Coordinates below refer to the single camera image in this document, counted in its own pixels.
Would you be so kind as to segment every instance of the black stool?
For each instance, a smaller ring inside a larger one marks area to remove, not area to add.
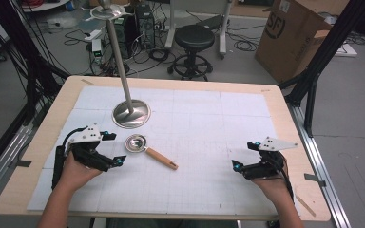
[[[215,43],[213,32],[203,26],[184,26],[176,31],[174,40],[185,49],[186,54],[178,57],[167,69],[167,72],[171,74],[175,70],[182,76],[182,80],[203,77],[207,82],[206,73],[212,72],[213,67],[197,53],[212,47]],[[200,63],[196,63],[197,58],[201,59]]]

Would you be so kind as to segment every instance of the wooden handle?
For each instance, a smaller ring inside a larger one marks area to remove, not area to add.
[[[166,166],[168,166],[169,168],[172,168],[174,170],[177,170],[179,168],[179,166],[177,164],[175,164],[174,162],[172,162],[170,159],[166,158],[165,156],[163,156],[161,153],[157,152],[156,150],[148,147],[146,149],[146,153],[148,155],[150,155],[150,157],[152,157],[153,159],[165,164]]]

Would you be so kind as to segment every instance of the black tape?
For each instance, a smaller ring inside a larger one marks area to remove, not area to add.
[[[31,165],[31,161],[17,161],[16,166],[28,168]]]
[[[311,174],[304,174],[304,179],[308,180],[308,181],[315,181],[318,183],[318,185],[320,187],[326,187],[327,183],[325,182],[325,180],[320,180],[316,175],[311,175]]]

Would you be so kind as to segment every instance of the desk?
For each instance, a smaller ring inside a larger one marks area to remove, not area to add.
[[[300,202],[299,208],[303,220],[328,220],[330,213],[325,199],[316,182],[306,180],[304,173],[314,174],[307,155],[301,146],[301,140],[293,123],[292,117],[284,102],[283,96],[274,85],[245,85],[227,83],[207,83],[169,80],[128,79],[130,87],[197,90],[197,91],[225,91],[238,93],[253,93],[264,96],[268,105],[271,119],[278,138],[290,142],[299,142],[295,149],[284,150],[288,160],[290,178],[293,188]],[[79,97],[84,86],[117,86],[121,87],[118,78],[99,77],[69,77],[60,91],[55,103],[39,127],[33,141],[30,143],[23,160],[32,161],[29,168],[17,167],[7,186],[0,196],[0,215],[39,215],[39,212],[27,210],[34,188],[39,179],[41,169],[46,158],[55,145],[58,135],[67,120],[67,117]],[[93,217],[142,217],[144,215],[122,215],[111,213],[84,213],[71,212],[72,216]],[[255,217],[231,217],[224,219],[255,219]]]

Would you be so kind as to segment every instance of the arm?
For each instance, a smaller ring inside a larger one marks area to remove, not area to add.
[[[88,169],[73,159],[70,152],[64,164],[62,176],[49,196],[38,228],[67,227],[67,214],[73,194],[102,172]]]
[[[252,180],[277,209],[280,227],[304,227],[283,179]]]

